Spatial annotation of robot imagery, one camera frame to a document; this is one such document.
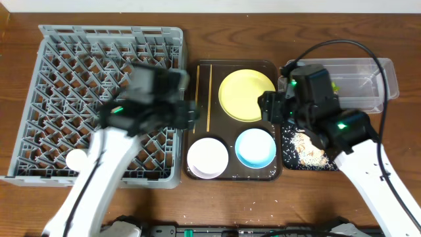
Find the gray dish rack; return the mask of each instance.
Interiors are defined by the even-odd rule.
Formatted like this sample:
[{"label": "gray dish rack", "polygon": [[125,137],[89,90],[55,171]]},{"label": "gray dish rack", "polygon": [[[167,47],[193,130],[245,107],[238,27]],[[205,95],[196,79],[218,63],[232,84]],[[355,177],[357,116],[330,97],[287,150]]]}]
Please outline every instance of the gray dish rack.
[{"label": "gray dish rack", "polygon": [[[9,171],[18,186],[72,186],[72,149],[87,149],[97,108],[130,83],[131,63],[186,68],[183,32],[175,27],[40,25],[39,47]],[[145,135],[121,188],[175,188],[180,183],[182,131]]]}]

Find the transparent container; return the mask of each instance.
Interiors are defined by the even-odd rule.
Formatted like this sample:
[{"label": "transparent container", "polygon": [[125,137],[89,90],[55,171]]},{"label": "transparent container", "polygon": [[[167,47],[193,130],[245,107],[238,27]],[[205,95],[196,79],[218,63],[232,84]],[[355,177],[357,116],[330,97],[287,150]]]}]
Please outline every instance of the transparent container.
[{"label": "transparent container", "polygon": [[[395,67],[390,59],[380,58],[387,81],[389,99],[399,97]],[[366,113],[383,111],[384,85],[382,75],[371,58],[362,59],[302,59],[299,65],[321,64],[339,88],[339,102],[343,109],[360,109]],[[278,82],[285,89],[285,78]]]}]

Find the green light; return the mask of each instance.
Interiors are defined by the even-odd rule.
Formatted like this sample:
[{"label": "green light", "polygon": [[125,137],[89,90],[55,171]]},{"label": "green light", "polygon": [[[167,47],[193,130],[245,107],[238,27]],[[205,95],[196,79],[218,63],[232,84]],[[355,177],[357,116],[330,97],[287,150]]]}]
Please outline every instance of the green light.
[{"label": "green light", "polygon": [[337,124],[337,127],[338,127],[339,129],[344,129],[344,128],[346,128],[346,127],[347,127],[347,125],[345,125],[345,124],[343,124],[342,122],[340,122],[340,123],[338,123],[338,124]]},{"label": "green light", "polygon": [[117,113],[123,110],[123,107],[120,107],[119,109],[115,110],[113,113]]}]

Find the light blue bowl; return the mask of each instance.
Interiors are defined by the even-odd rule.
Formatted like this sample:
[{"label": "light blue bowl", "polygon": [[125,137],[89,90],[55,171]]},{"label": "light blue bowl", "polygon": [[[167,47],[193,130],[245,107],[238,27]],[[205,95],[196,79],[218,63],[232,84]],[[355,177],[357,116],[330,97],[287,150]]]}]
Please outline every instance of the light blue bowl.
[{"label": "light blue bowl", "polygon": [[275,158],[275,140],[264,130],[248,129],[242,132],[235,141],[235,154],[246,167],[264,168]]}]

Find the brown tabletop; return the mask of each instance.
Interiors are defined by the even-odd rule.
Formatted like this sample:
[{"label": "brown tabletop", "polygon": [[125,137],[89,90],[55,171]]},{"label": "brown tabletop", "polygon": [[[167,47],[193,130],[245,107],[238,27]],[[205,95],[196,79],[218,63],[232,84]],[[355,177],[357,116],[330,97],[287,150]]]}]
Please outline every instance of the brown tabletop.
[{"label": "brown tabletop", "polygon": [[[285,64],[310,46],[345,38],[390,58],[401,92],[389,104],[384,145],[407,188],[421,202],[421,15],[409,14],[11,14],[0,44],[0,174],[6,174],[42,35],[38,24],[177,26],[188,59],[265,59]],[[312,58],[366,57],[331,45]],[[377,129],[380,116],[370,116]],[[39,234],[70,188],[0,182],[0,236]],[[202,182],[184,174],[173,190],[117,190],[104,221],[135,215],[178,225],[318,224],[336,216],[377,226],[341,172],[284,169],[273,182]]]}]

